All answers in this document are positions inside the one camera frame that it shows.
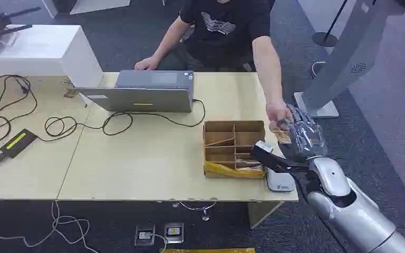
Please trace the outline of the person's right hand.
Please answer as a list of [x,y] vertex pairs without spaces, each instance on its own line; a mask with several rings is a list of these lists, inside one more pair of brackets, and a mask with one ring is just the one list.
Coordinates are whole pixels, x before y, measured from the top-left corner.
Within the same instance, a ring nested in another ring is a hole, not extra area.
[[136,71],[155,70],[161,61],[160,57],[150,56],[145,58],[134,65]]

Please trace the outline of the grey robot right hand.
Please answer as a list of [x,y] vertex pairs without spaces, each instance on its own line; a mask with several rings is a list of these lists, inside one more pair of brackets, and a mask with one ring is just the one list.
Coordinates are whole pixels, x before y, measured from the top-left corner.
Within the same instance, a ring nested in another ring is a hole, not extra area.
[[287,140],[278,143],[284,157],[304,162],[327,156],[327,145],[321,126],[307,112],[290,104],[287,107],[292,115],[292,119],[286,119],[282,124]]

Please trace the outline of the person's left hand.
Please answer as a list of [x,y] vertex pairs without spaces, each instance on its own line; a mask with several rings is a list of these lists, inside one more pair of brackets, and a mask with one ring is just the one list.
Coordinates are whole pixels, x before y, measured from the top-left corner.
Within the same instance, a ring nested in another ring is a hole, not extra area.
[[288,123],[293,122],[292,113],[284,101],[267,101],[266,113],[271,130],[285,129]]

